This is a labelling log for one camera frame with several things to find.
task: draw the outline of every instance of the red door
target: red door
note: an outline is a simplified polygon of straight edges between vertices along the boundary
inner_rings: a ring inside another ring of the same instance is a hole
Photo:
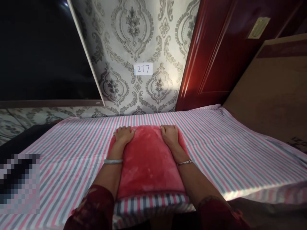
[[[277,38],[300,0],[201,0],[176,111],[222,104],[264,40]],[[259,17],[270,21],[248,39]]]

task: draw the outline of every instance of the person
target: person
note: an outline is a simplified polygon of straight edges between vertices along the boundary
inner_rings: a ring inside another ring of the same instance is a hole
[[[121,160],[125,146],[132,140],[135,129],[119,127],[108,160]],[[177,164],[190,158],[179,145],[176,126],[162,125],[164,142]],[[121,179],[122,164],[103,164],[80,205],[72,211],[64,229],[112,229],[114,203]],[[178,166],[186,193],[196,208],[201,229],[250,229],[242,213],[235,212],[219,191],[193,163]]]

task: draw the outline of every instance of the bed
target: bed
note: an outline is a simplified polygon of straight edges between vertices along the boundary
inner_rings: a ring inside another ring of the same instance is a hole
[[[114,130],[161,124],[179,127],[192,161],[226,200],[307,201],[307,156],[248,129],[217,104],[172,113],[63,120],[20,153],[40,155],[39,214],[1,214],[0,228],[62,229],[101,168]],[[114,208],[113,228],[193,210],[185,194],[122,199]]]

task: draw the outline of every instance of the hand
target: hand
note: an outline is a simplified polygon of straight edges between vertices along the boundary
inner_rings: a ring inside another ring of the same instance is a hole
[[[113,133],[115,136],[116,142],[123,144],[123,145],[128,144],[134,137],[134,133],[135,133],[135,129],[133,129],[131,132],[130,132],[130,129],[131,129],[131,126],[128,126],[127,128],[126,126],[119,127],[118,132]]]
[[[179,145],[177,126],[161,125],[161,132],[164,142],[170,149]]]

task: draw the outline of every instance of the damask wallpaper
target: damask wallpaper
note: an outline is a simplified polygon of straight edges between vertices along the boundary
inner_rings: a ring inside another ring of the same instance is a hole
[[[106,107],[0,110],[0,145],[25,129],[70,116],[175,110],[200,0],[73,0]],[[133,64],[153,62],[153,75]]]

